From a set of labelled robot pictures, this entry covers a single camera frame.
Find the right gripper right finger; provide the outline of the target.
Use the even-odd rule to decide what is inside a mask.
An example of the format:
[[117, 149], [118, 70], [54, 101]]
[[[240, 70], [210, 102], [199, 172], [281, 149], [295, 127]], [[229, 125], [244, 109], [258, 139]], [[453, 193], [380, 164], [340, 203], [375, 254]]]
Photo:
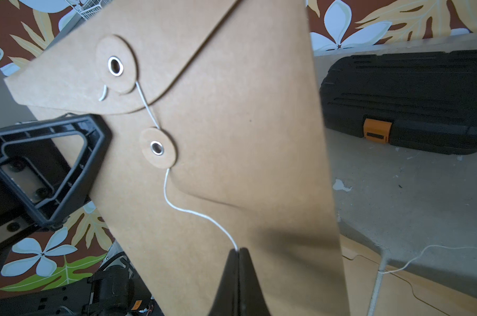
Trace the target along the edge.
[[247, 248], [239, 250], [239, 315], [270, 316]]

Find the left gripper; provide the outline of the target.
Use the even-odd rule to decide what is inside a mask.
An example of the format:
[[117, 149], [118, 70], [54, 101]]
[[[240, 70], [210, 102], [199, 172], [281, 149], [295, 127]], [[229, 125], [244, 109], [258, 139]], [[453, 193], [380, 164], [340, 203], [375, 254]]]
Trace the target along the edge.
[[99, 115], [0, 129], [0, 271], [11, 248], [82, 207], [112, 133]]

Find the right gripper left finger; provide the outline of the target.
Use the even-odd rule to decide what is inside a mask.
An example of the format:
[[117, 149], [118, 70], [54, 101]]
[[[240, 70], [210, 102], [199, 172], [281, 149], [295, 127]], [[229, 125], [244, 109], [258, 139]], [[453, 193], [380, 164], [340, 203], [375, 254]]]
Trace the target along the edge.
[[209, 315], [239, 315], [239, 252], [229, 252]]

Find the brown file bag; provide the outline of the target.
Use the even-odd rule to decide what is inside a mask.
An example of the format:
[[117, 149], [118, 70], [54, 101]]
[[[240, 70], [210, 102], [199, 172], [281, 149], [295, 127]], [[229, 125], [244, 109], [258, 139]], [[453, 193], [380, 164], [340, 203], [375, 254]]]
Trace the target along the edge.
[[400, 271], [382, 276], [374, 315], [477, 315], [477, 299]]
[[271, 315], [348, 315], [303, 1], [113, 1], [6, 79], [101, 115], [90, 197], [166, 315], [207, 315], [249, 250]]
[[340, 235], [346, 288], [351, 315], [374, 315], [377, 305], [381, 256], [372, 249]]

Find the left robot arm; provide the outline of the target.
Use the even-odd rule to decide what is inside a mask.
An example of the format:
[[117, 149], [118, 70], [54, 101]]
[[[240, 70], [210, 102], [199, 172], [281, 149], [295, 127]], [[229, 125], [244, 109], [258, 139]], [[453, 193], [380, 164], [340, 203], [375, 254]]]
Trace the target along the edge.
[[89, 197], [99, 115], [0, 129], [0, 315], [161, 315]]

